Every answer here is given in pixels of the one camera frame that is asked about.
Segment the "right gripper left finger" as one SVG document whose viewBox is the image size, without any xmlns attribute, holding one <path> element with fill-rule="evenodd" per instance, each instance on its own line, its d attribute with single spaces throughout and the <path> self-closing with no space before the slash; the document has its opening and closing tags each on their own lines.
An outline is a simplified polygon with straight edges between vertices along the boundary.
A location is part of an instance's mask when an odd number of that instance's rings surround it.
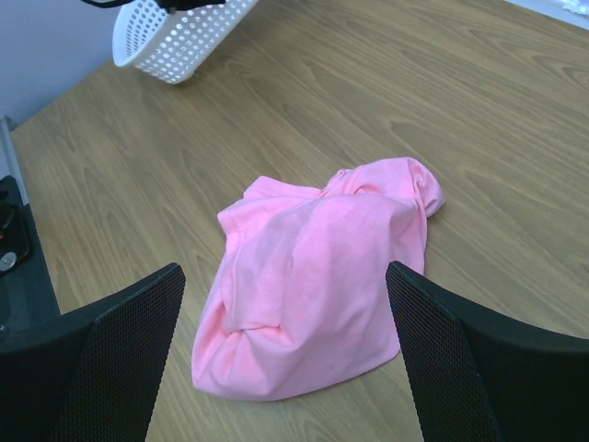
<svg viewBox="0 0 589 442">
<path fill-rule="evenodd" d="M 171 263 L 1 340 L 4 441 L 143 441 L 186 277 Z"/>
</svg>

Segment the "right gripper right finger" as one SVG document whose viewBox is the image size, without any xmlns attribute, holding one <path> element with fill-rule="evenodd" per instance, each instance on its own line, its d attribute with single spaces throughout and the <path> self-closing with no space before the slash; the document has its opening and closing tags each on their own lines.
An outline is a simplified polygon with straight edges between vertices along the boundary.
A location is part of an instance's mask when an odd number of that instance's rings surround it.
<svg viewBox="0 0 589 442">
<path fill-rule="evenodd" d="M 512 319 L 401 262 L 386 280 L 424 440 L 587 440 L 587 340 Z"/>
</svg>

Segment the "pink t shirt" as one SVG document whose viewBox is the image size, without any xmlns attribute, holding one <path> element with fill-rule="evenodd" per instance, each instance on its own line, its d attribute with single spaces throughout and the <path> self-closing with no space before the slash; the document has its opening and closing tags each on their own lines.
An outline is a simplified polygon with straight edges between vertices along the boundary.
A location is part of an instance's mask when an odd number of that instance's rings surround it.
<svg viewBox="0 0 589 442">
<path fill-rule="evenodd" d="M 257 178 L 217 216 L 225 252 L 194 340 L 194 387 L 278 401 L 390 361 L 387 267 L 423 271 L 428 220 L 444 201 L 411 157 L 340 170 L 321 188 Z"/>
</svg>

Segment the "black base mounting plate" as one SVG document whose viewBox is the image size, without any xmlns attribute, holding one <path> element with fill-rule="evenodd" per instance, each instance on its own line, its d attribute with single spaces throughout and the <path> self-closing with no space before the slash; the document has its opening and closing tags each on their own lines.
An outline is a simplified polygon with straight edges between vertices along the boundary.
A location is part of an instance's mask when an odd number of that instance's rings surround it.
<svg viewBox="0 0 589 442">
<path fill-rule="evenodd" d="M 1 179 L 1 333 L 60 316 L 30 204 L 15 177 Z"/>
</svg>

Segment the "white perforated plastic basket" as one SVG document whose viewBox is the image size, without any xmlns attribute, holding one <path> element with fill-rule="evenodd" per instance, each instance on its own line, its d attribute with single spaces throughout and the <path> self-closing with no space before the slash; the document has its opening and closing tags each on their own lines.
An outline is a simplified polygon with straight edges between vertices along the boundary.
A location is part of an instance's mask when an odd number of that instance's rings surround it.
<svg viewBox="0 0 589 442">
<path fill-rule="evenodd" d="M 132 66 L 165 83 L 189 79 L 256 5 L 226 1 L 169 14 L 155 1 L 133 1 L 116 18 L 111 42 L 118 67 Z"/>
</svg>

